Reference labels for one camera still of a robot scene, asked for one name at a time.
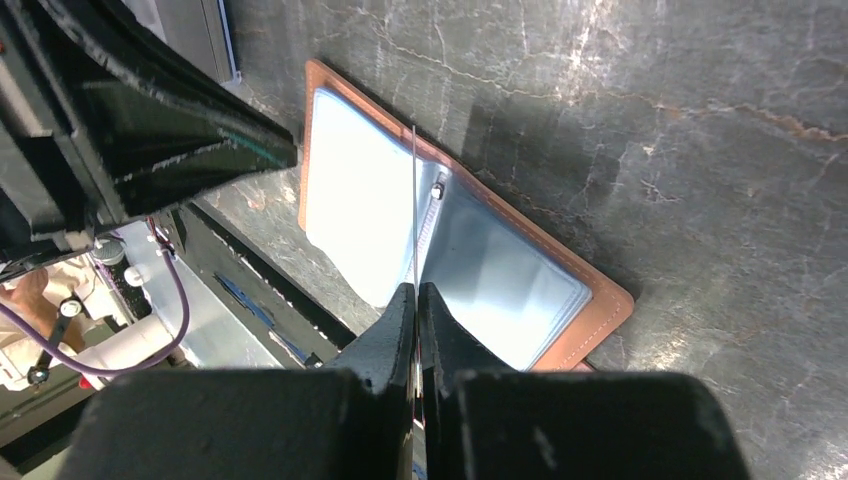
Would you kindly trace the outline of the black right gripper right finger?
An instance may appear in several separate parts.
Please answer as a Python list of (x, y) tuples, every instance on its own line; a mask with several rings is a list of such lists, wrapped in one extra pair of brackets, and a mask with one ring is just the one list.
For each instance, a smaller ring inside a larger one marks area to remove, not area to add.
[(419, 293), (433, 479), (746, 479), (717, 399), (676, 372), (521, 372)]

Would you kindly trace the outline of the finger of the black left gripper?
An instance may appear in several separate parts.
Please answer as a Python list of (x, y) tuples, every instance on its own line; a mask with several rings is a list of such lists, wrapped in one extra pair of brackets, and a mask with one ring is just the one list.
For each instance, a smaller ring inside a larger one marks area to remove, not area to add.
[(49, 265), (97, 236), (297, 162), (291, 133), (120, 1), (1, 5), (1, 261)]

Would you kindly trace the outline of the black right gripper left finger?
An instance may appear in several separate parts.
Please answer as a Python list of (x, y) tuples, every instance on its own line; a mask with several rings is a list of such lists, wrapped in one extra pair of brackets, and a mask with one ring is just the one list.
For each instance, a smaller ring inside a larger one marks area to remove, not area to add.
[(409, 479), (415, 290), (313, 369), (152, 370), (89, 403), (62, 479)]

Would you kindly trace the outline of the tan leather card holder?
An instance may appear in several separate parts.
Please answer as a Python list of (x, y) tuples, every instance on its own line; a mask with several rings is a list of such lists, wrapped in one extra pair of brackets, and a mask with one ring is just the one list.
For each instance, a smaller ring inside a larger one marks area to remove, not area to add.
[[(384, 308), (412, 284), (411, 127), (321, 61), (305, 80), (300, 227)], [(631, 316), (623, 287), (419, 135), (417, 156), (419, 285), (504, 363), (573, 369)]]

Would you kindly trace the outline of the black credit card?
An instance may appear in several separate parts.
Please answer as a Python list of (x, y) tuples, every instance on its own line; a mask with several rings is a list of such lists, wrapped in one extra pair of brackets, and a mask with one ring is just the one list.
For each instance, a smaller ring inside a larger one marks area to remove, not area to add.
[(417, 173), (417, 131), (416, 126), (411, 128), (411, 158), (412, 158), (412, 262), (411, 280), (417, 302), (419, 296), (419, 272), (418, 272), (418, 173)]

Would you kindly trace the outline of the clear acrylic card box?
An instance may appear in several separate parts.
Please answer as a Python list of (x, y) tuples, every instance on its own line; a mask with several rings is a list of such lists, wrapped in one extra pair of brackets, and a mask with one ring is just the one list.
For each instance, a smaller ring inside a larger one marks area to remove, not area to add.
[(225, 2), (124, 0), (136, 20), (217, 83), (241, 82)]

